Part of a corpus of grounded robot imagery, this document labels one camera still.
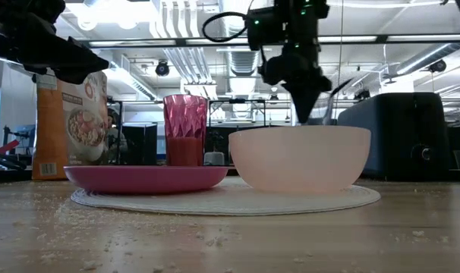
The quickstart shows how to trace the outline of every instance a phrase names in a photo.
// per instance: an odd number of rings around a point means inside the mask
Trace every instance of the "ceiling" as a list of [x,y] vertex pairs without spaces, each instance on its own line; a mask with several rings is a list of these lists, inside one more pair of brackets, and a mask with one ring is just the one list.
[[[221,0],[235,1],[240,6],[246,7],[248,0]],[[120,28],[117,22],[97,24],[90,31],[79,28],[76,14],[70,10],[70,3],[80,2],[67,1],[69,4],[63,13],[61,20],[55,25],[57,34],[61,37],[73,36],[77,39],[152,39],[149,32],[149,23],[141,22],[130,30]],[[435,5],[422,5],[433,2]],[[437,0],[328,0],[332,6],[329,16],[320,21],[321,36],[341,35],[379,35],[379,34],[453,34],[460,33],[460,10],[454,1],[446,5],[439,5]],[[390,5],[407,4],[405,7],[391,7]],[[213,16],[219,10],[219,3],[215,0],[197,1],[198,28],[201,29],[203,22]],[[224,36],[224,28],[221,22],[215,22],[208,27],[210,36]],[[329,77],[333,85],[350,79],[360,79],[369,74],[377,67],[384,64],[397,64],[414,57],[427,49],[429,44],[390,44],[385,48],[383,45],[323,45],[320,53],[320,65],[323,73]],[[226,65],[227,52],[217,52],[217,49],[225,47],[203,48],[204,58],[210,69],[212,78],[216,82],[216,94],[224,97],[230,92],[228,86],[228,66]],[[266,56],[280,55],[280,46],[266,47]],[[115,55],[126,55],[133,64],[132,73],[136,73],[142,83],[151,90],[159,99],[180,93],[181,77],[170,63],[170,73],[166,77],[158,77],[155,67],[159,59],[166,59],[163,49],[117,49],[112,50]],[[414,90],[421,92],[433,92],[458,87],[448,92],[446,98],[460,98],[460,50],[446,56],[443,59],[448,68],[445,72],[433,75],[428,72],[414,72],[408,76],[414,83]],[[380,81],[378,74],[369,74],[363,81],[372,93],[378,93]],[[257,79],[254,92],[255,97],[269,97],[272,92],[269,85]],[[362,85],[348,87],[340,94],[341,99],[352,98]],[[115,98],[141,99],[136,91],[118,79],[109,78],[109,93]],[[287,99],[287,92],[280,86],[276,93],[280,99]],[[460,104],[449,104],[448,107],[460,107]],[[161,111],[161,108],[153,105],[138,105],[134,111]]]

